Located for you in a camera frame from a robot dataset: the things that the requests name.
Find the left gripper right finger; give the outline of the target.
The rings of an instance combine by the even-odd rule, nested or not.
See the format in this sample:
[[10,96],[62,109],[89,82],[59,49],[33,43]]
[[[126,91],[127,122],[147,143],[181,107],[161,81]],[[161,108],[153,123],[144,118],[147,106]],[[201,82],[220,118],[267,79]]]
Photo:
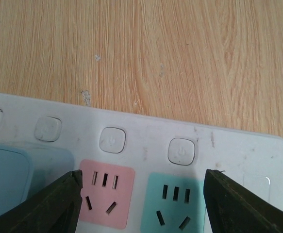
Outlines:
[[283,233],[283,211],[219,170],[206,170],[203,195],[214,233]]

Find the white power strip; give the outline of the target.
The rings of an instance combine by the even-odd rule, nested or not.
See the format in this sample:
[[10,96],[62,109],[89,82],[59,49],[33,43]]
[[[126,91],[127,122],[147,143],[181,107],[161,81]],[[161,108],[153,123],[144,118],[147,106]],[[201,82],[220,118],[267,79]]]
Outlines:
[[70,151],[75,233],[213,233],[203,185],[219,170],[283,211],[283,139],[0,94],[0,143]]

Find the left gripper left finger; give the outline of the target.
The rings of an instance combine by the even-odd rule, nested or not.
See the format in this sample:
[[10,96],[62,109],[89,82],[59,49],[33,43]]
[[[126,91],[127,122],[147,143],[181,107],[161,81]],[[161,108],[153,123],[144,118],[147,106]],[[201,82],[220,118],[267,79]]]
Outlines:
[[70,171],[0,216],[0,233],[74,233],[82,205],[82,171]]

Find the blue plug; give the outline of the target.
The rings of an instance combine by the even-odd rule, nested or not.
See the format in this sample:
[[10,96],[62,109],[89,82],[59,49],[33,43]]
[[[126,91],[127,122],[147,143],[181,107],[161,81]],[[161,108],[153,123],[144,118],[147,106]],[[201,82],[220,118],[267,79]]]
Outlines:
[[66,149],[0,143],[0,216],[73,169],[74,157]]

